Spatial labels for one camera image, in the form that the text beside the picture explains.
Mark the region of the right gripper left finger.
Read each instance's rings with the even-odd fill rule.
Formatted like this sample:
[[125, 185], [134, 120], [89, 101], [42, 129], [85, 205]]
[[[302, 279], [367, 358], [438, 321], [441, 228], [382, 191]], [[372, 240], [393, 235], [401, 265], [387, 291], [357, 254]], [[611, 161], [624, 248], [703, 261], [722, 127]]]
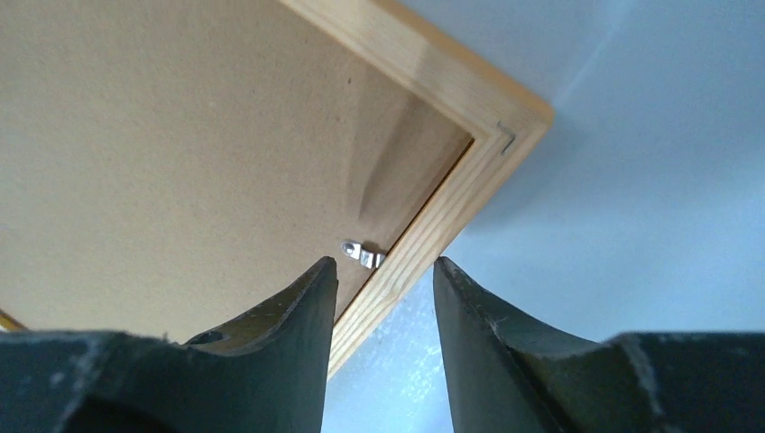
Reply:
[[1, 335], [4, 432], [318, 432], [338, 281], [325, 256], [184, 344], [114, 330]]

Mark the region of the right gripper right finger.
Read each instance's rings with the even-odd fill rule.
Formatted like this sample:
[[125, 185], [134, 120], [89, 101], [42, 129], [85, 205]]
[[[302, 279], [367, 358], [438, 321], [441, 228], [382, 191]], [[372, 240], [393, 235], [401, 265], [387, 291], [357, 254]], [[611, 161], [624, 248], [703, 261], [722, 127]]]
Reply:
[[593, 342], [497, 297], [446, 257], [433, 291], [457, 432], [761, 432], [764, 336]]

